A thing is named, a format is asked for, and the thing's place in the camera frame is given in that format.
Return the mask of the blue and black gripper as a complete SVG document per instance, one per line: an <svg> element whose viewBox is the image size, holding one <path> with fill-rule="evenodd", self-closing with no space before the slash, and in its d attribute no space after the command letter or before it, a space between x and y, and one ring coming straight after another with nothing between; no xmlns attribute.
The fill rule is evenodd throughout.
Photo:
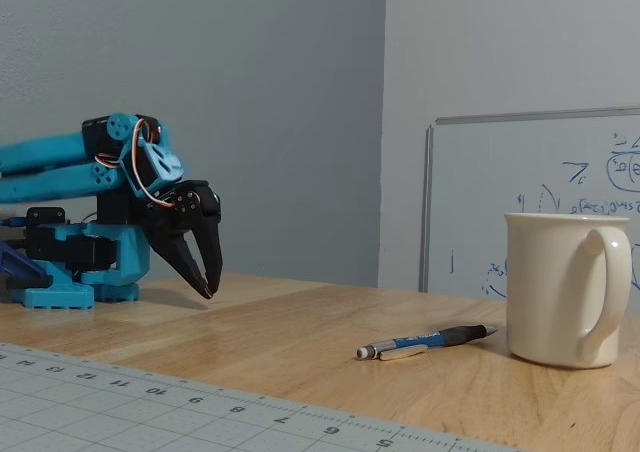
<svg viewBox="0 0 640 452"><path fill-rule="evenodd" d="M122 165L126 187L121 221L147 226L145 236L151 248L200 296L211 299L218 290L223 266L218 195L206 180L186 179L178 157L161 145L129 148ZM182 231L193 227L204 274Z"/></svg>

